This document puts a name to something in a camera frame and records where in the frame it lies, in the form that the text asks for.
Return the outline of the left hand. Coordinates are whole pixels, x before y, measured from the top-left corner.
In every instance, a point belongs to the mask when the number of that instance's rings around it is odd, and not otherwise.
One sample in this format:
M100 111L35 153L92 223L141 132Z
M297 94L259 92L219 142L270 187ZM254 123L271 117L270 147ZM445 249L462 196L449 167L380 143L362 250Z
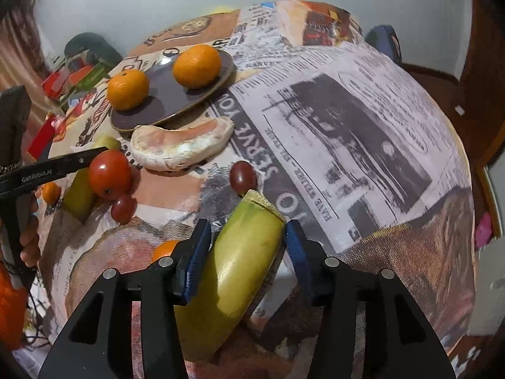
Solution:
M40 259L40 248L39 248L39 220L35 213L38 210L37 199L32 198L30 207L30 216L27 223L27 227L24 233L20 236L20 243L23 246L21 251L21 260L25 263L28 268L33 268L37 265Z

